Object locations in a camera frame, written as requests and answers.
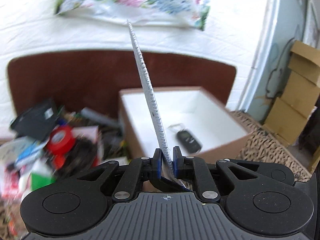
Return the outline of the silver blister pill strip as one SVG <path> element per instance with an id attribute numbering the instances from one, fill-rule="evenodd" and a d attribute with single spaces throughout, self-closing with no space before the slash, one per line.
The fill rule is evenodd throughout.
<path id="1" fill-rule="evenodd" d="M 168 148 L 167 139 L 165 137 L 165 131 L 162 124 L 162 120 L 159 114 L 157 101 L 154 95 L 153 86 L 150 80 L 148 69 L 145 65 L 143 54 L 140 50 L 135 32 L 133 30 L 132 24 L 129 20 L 127 20 L 127 25 L 129 28 L 133 53 L 135 56 L 135 61 L 138 69 L 138 74 L 140 77 L 140 82 L 142 85 L 142 89 L 145 95 L 146 103 L 150 112 L 150 116 L 152 119 L 153 127 L 156 133 L 157 141 L 159 144 L 160 149 L 162 150 L 162 153 L 164 155 L 164 162 L 165 162 L 165 174 L 169 176 L 169 179 L 171 181 L 174 181 L 179 186 L 186 189 L 183 182 L 181 182 L 179 179 L 175 178 L 174 175 L 174 167 L 172 164 L 172 159 L 170 155 L 170 151 Z"/>

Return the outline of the black car key fob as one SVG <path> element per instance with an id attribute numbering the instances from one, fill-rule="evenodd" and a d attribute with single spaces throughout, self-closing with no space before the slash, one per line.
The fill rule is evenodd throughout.
<path id="1" fill-rule="evenodd" d="M 178 131 L 176 138 L 189 154 L 196 154 L 202 149 L 200 142 L 188 129 Z"/>

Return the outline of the letter patterned table cloth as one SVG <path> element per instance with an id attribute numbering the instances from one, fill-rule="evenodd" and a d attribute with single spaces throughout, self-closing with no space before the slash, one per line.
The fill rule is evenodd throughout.
<path id="1" fill-rule="evenodd" d="M 274 136 L 264 130 L 250 115 L 242 111 L 231 114 L 249 129 L 251 135 L 237 156 L 239 160 L 277 163 L 288 167 L 294 174 L 295 181 L 307 182 L 312 174 L 283 146 Z"/>

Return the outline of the red tape roll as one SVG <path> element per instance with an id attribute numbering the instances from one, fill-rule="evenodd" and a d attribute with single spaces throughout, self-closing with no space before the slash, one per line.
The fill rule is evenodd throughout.
<path id="1" fill-rule="evenodd" d="M 54 156 L 62 156 L 73 148 L 75 141 L 76 139 L 70 126 L 59 126 L 50 134 L 46 149 Z"/>

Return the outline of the dark red chair back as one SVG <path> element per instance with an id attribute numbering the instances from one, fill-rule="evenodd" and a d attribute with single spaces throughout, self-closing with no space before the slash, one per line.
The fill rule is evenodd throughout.
<path id="1" fill-rule="evenodd" d="M 154 87 L 199 86 L 226 103 L 236 77 L 233 65 L 179 54 L 143 53 Z M 141 86 L 135 57 L 125 50 L 76 50 L 12 59 L 7 67 L 17 114 L 46 99 L 69 111 L 84 107 L 115 118 L 118 93 Z"/>

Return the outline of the stacked brown cardboard boxes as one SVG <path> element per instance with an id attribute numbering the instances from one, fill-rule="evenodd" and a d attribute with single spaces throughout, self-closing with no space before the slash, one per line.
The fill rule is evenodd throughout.
<path id="1" fill-rule="evenodd" d="M 289 79 L 263 127 L 283 145 L 293 145 L 319 97 L 319 50 L 296 41 L 291 48 Z"/>

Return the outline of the green small box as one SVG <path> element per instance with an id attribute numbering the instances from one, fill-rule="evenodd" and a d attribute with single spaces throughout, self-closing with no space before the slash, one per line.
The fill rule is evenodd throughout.
<path id="1" fill-rule="evenodd" d="M 37 190 L 55 182 L 54 172 L 52 170 L 32 169 L 30 173 L 31 190 Z"/>

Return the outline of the black flat box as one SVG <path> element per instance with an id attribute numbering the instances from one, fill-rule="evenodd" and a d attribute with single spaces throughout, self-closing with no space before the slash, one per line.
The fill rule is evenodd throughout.
<path id="1" fill-rule="evenodd" d="M 53 99 L 44 100 L 22 112 L 11 123 L 10 129 L 20 137 L 45 141 L 56 126 L 59 113 Z"/>

